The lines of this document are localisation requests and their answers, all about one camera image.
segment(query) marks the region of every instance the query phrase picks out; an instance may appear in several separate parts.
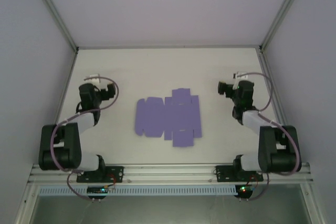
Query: black mounting plate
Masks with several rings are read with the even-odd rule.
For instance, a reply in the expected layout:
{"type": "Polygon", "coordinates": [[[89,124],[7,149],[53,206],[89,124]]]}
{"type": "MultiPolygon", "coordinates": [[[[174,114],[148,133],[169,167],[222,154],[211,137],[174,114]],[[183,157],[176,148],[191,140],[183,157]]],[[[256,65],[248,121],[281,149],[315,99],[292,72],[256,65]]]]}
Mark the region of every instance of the black mounting plate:
{"type": "Polygon", "coordinates": [[[264,181],[262,174],[258,174],[255,171],[235,171],[233,165],[217,165],[216,176],[217,182],[251,182],[255,181],[254,175],[259,182],[264,181]]]}
{"type": "Polygon", "coordinates": [[[123,166],[106,166],[106,173],[101,175],[97,173],[98,171],[93,172],[84,172],[82,175],[77,175],[77,183],[113,183],[113,176],[116,179],[116,183],[122,183],[124,177],[124,167],[123,166]]]}

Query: glass panel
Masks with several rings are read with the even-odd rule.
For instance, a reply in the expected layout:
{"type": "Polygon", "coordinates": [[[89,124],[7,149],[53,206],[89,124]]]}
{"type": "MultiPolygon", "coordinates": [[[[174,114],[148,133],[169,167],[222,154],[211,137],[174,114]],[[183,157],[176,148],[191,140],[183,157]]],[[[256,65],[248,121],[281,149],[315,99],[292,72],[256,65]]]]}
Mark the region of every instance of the glass panel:
{"type": "Polygon", "coordinates": [[[39,197],[30,224],[311,223],[300,186],[273,185],[259,200],[234,196],[39,197]]]}

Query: white connector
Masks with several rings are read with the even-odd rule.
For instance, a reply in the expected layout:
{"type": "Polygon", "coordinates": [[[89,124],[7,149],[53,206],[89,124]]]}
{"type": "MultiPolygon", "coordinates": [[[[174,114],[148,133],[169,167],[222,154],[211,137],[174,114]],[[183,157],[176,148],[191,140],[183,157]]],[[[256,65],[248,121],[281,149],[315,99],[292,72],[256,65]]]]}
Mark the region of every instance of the white connector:
{"type": "Polygon", "coordinates": [[[235,83],[233,84],[233,89],[237,89],[238,88],[238,84],[240,82],[240,80],[247,80],[248,76],[240,76],[241,74],[246,74],[246,72],[236,72],[233,75],[233,79],[235,80],[235,83]]]}
{"type": "MultiPolygon", "coordinates": [[[[88,78],[88,77],[99,77],[99,76],[100,76],[100,74],[96,73],[96,74],[91,74],[89,76],[86,76],[85,78],[88,78]]],[[[93,85],[99,87],[100,79],[99,78],[93,78],[93,79],[86,80],[85,82],[92,83],[93,85]]]]}

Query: table surface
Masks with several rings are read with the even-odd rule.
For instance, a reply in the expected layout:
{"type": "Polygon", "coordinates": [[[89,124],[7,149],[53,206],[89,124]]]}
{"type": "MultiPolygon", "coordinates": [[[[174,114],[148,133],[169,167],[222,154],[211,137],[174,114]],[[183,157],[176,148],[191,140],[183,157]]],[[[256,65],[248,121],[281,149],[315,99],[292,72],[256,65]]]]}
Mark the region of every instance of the table surface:
{"type": "MultiPolygon", "coordinates": [[[[258,136],[232,118],[232,100],[217,93],[218,81],[229,82],[237,71],[261,72],[254,48],[80,50],[60,120],[75,113],[83,78],[99,74],[117,82],[120,96],[101,112],[95,127],[81,134],[83,151],[102,155],[107,164],[231,163],[238,154],[258,150],[258,136]],[[199,95],[203,137],[193,147],[178,148],[163,136],[136,135],[137,101],[171,96],[177,88],[199,95]]],[[[269,97],[265,81],[248,79],[255,83],[254,105],[262,108],[269,97]]],[[[102,81],[100,88],[106,85],[102,81]]],[[[271,106],[264,115],[275,118],[271,106]]]]}

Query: gray wall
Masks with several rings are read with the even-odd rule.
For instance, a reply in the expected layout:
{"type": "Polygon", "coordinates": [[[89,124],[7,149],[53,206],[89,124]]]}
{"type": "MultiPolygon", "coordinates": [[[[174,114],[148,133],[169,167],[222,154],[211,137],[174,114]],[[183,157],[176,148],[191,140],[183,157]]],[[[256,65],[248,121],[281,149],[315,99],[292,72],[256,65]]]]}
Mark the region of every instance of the gray wall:
{"type": "Polygon", "coordinates": [[[295,0],[266,52],[302,158],[336,223],[336,0],[295,0]]]}
{"type": "Polygon", "coordinates": [[[0,223],[12,223],[73,52],[41,0],[0,0],[0,223]]]}

